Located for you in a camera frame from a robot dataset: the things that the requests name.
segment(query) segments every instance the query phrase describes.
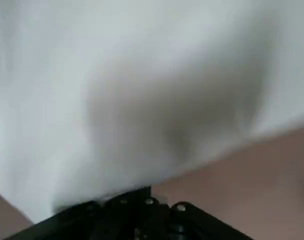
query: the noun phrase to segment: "screw head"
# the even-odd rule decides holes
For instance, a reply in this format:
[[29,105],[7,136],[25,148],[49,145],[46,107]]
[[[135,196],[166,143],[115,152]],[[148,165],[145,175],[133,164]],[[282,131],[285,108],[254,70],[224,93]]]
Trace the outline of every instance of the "screw head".
[[181,204],[177,205],[176,208],[180,212],[186,211],[186,207],[184,205],[181,205]]
[[145,203],[146,203],[147,205],[151,205],[151,204],[154,203],[154,200],[152,200],[152,199],[150,198],[150,199],[147,199],[147,200],[145,201]]

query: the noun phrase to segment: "white cloth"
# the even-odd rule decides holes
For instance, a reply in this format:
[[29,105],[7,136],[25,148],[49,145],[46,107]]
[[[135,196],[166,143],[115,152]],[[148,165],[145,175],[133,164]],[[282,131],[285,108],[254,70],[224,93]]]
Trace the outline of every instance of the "white cloth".
[[304,0],[0,0],[0,194],[32,221],[304,124]]

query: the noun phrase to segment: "beige surface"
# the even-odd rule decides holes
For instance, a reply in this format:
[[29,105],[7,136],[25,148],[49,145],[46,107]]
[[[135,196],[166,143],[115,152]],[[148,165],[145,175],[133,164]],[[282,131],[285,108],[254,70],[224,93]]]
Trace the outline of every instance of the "beige surface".
[[[156,186],[257,240],[304,240],[304,129]],[[0,238],[29,222],[0,198]]]

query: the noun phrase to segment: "black metal frame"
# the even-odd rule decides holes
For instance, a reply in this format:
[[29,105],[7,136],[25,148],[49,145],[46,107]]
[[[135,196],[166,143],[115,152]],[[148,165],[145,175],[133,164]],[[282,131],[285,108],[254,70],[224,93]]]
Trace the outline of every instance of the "black metal frame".
[[150,188],[71,207],[7,240],[252,240],[188,202],[172,207]]

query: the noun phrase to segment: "white fabric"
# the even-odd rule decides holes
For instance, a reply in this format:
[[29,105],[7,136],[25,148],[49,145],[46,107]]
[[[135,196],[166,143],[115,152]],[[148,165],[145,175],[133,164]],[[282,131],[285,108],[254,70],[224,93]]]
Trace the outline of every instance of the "white fabric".
[[32,221],[304,124],[304,0],[0,0],[0,194]]

